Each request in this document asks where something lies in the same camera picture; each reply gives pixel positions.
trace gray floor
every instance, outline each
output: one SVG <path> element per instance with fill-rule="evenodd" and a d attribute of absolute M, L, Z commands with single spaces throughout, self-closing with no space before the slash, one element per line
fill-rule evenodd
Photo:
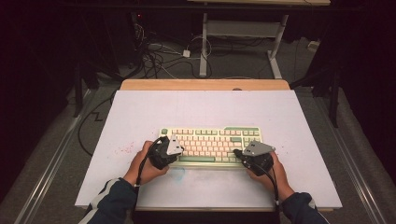
<path fill-rule="evenodd" d="M 210 78 L 272 78 L 264 53 L 265 49 L 272 46 L 270 40 L 264 40 L 257 47 L 237 49 L 236 47 L 242 46 L 235 45 L 232 52 L 229 52 L 230 45 L 224 42 L 216 41 L 212 44 L 212 55 L 209 56 L 212 68 Z M 288 82 L 303 77 L 314 57 L 314 53 L 306 49 L 307 44 L 305 39 L 291 44 L 282 43 L 276 58 L 282 76 Z M 182 52 L 184 49 L 171 43 L 165 45 L 170 49 L 163 50 Z M 229 53 L 225 56 L 216 56 L 227 52 Z M 166 61 L 177 57 L 171 54 L 162 56 Z M 191 57 L 198 56 L 199 54 L 193 53 Z M 197 76 L 199 62 L 185 61 L 193 64 Z M 121 69 L 122 73 L 129 71 L 125 66 Z M 158 78 L 193 78 L 188 63 L 177 64 L 166 71 L 159 72 Z M 134 78 L 143 76 L 140 73 Z M 106 76 L 99 75 L 99 78 L 99 90 L 87 91 L 83 114 L 77 119 L 73 118 L 75 106 L 73 93 L 70 93 L 70 105 L 52 122 L 2 202 L 0 223 L 14 223 L 21 214 L 21 220 L 27 220 L 25 223 L 77 223 L 82 218 L 84 210 L 76 208 L 74 202 L 91 158 L 81 149 L 77 128 L 89 111 L 119 87 L 118 83 Z M 310 88 L 298 88 L 296 93 L 343 204 L 343 208 L 323 215 L 331 223 L 391 223 L 395 220 L 395 186 L 353 117 L 342 91 L 339 97 L 338 129 L 332 127 L 326 116 L 328 99 L 313 98 Z M 99 106 L 95 109 L 95 112 L 99 112 L 98 117 L 89 116 L 81 127 L 82 142 L 90 152 L 94 151 L 110 107 L 110 102 Z M 33 192 L 42 175 L 48 177 L 49 181 L 39 185 L 39 189 L 43 189 L 41 194 Z M 26 207 L 22 213 L 30 195 L 33 195 L 29 201 L 31 206 Z M 290 222 L 282 216 L 282 223 Z"/>

